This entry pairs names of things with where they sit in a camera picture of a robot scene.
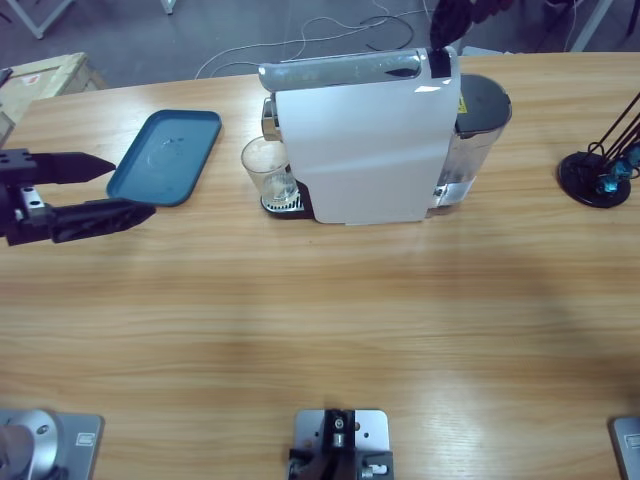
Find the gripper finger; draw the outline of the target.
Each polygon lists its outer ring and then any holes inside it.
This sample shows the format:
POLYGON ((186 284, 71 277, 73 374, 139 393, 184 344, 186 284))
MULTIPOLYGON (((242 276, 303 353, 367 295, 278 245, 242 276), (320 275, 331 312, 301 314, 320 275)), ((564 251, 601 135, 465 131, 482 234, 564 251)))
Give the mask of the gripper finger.
POLYGON ((506 10, 505 0, 473 0, 471 18, 475 24, 481 24, 489 17, 506 10))
POLYGON ((440 0, 433 12, 429 33, 432 50, 441 50, 460 40, 472 24, 469 0, 440 0))

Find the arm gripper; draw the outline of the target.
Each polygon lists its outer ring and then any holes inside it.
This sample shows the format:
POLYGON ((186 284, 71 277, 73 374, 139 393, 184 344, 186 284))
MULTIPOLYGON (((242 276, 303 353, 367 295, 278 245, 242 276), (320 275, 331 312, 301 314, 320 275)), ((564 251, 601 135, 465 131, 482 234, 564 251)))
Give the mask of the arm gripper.
POLYGON ((82 152, 1 151, 1 236, 10 246, 51 238, 64 243, 129 230, 156 213, 153 205, 104 199, 52 207, 37 184, 85 183, 116 165, 82 152))

